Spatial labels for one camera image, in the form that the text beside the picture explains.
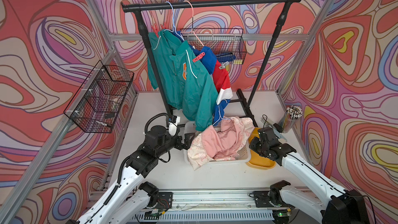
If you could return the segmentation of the green jacket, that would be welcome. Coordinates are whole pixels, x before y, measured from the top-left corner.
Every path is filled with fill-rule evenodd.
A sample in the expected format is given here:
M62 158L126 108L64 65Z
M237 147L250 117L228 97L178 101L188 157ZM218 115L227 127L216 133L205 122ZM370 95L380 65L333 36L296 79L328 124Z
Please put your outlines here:
M212 76L200 61L193 61L197 55L187 41L167 30L148 37L168 105L204 131L212 125L218 97Z

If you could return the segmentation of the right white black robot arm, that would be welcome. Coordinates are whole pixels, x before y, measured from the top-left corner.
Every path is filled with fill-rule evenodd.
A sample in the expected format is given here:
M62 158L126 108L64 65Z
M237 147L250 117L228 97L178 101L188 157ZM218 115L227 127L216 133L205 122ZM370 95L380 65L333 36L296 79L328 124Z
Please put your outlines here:
M315 194L312 197L281 180L272 184L265 196L254 192L258 203L266 207L292 205L320 224L370 223L362 194L345 189L317 171L292 146L281 143L272 128L256 129L249 138L249 148L291 172Z

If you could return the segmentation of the blue hanger of green jacket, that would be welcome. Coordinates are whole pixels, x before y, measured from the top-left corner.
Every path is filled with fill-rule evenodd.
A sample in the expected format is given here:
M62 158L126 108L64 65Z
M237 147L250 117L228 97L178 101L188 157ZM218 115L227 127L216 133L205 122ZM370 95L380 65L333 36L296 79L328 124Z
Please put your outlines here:
M166 1L166 3L169 4L169 6L170 6L170 8L172 10L172 29L170 30L170 32L174 36L176 36L180 41L184 42L183 36L181 35L180 32L178 32L176 30L175 9L173 8L173 5L169 1Z

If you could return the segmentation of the pink printed jacket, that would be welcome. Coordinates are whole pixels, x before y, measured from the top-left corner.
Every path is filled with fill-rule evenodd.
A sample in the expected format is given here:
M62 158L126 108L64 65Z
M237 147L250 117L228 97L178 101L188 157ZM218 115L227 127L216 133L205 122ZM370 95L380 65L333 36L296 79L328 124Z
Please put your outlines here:
M230 117L221 120L220 127L210 125L199 133L187 151L194 170L218 161L232 161L238 157L255 129L251 118Z

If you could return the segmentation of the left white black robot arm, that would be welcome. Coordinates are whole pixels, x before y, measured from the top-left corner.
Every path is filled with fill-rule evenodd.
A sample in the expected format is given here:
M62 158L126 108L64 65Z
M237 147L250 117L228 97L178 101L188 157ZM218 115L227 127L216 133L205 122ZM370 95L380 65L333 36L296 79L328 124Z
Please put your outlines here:
M194 137L179 135L178 116L157 114L145 124L144 142L124 158L117 179L100 199L77 220L69 224L125 224L146 207L158 203L159 189L148 181L148 174L163 162L172 149L187 150Z

